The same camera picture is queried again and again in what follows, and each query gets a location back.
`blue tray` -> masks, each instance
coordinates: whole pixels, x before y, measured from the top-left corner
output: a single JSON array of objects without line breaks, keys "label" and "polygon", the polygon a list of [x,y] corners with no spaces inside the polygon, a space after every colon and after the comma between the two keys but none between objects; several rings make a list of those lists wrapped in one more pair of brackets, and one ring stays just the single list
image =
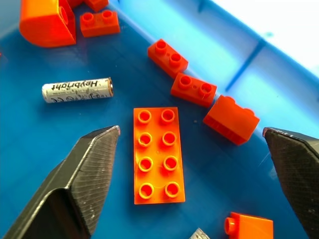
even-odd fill
[{"label": "blue tray", "polygon": [[[112,184],[93,238],[187,238],[197,227],[211,238],[227,238],[223,222],[231,211],[274,220],[275,238],[307,238],[282,193],[260,131],[270,125],[318,137],[317,78],[270,45],[260,47],[257,35],[214,4],[195,8],[192,14],[192,5],[182,7],[178,1],[147,2],[111,1],[110,8],[119,13],[121,34],[83,38],[77,22],[75,46],[38,48],[14,25],[0,34],[0,236],[78,138],[117,124],[122,135]],[[157,11],[152,15],[151,9]],[[85,11],[90,10],[75,9],[77,19]],[[163,22],[161,14],[166,13],[171,18]],[[190,16],[187,21],[197,19],[193,24],[199,27],[188,26],[183,16]],[[207,19],[219,29],[204,25]],[[170,95],[172,79],[146,54],[160,37],[189,60],[188,73],[217,84],[219,94],[232,95],[257,112],[261,122],[248,143],[232,145],[202,123],[207,109]],[[281,66],[277,71],[274,59]],[[111,99],[65,104],[42,99],[45,83],[108,76],[114,83]],[[291,82],[302,86],[299,97]],[[186,202],[135,206],[133,108],[164,106],[179,110]]]}]

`orange lego brick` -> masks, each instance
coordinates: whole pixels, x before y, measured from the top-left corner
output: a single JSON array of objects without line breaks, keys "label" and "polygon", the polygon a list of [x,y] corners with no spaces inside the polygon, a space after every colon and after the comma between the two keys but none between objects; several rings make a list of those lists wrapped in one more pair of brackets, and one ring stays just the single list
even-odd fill
[{"label": "orange lego brick", "polygon": [[95,12],[102,10],[109,4],[108,0],[84,0],[84,2]]},{"label": "orange lego brick", "polygon": [[19,29],[42,47],[75,44],[75,17],[67,0],[22,0]]},{"label": "orange lego brick", "polygon": [[121,31],[118,15],[115,11],[102,13],[84,13],[80,18],[80,28],[84,37],[115,34]]},{"label": "orange lego brick", "polygon": [[225,220],[225,232],[229,239],[273,239],[273,221],[261,217],[231,212]]},{"label": "orange lego brick", "polygon": [[203,122],[234,144],[241,145],[250,139],[259,118],[252,110],[238,106],[233,98],[220,96]]},{"label": "orange lego brick", "polygon": [[185,202],[177,107],[134,109],[134,204]]},{"label": "orange lego brick", "polygon": [[188,61],[162,39],[148,48],[148,56],[173,79],[188,66]]},{"label": "orange lego brick", "polygon": [[68,0],[68,3],[71,8],[75,8],[80,5],[84,0]]},{"label": "orange lego brick", "polygon": [[183,73],[178,73],[170,94],[200,106],[213,103],[217,87]]}]

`small orange brick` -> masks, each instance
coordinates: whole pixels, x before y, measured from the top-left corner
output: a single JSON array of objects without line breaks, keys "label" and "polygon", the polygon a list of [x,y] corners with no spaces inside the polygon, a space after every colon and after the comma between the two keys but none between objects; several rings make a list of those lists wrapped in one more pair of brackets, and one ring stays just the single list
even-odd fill
[{"label": "small orange brick", "polygon": [[232,212],[225,220],[225,232],[229,239],[273,239],[274,223],[269,219]]},{"label": "small orange brick", "polygon": [[178,73],[170,94],[197,105],[210,107],[217,87],[183,73]]},{"label": "small orange brick", "polygon": [[80,18],[80,27],[84,37],[115,34],[121,31],[117,13],[110,10],[95,14],[86,12]]}]

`battery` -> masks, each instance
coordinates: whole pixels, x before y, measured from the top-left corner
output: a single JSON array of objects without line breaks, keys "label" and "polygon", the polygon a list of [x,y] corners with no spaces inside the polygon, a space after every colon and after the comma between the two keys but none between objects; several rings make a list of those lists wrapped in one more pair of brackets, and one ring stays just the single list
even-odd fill
[{"label": "battery", "polygon": [[45,84],[42,95],[47,103],[108,98],[113,97],[113,84],[111,77]]}]

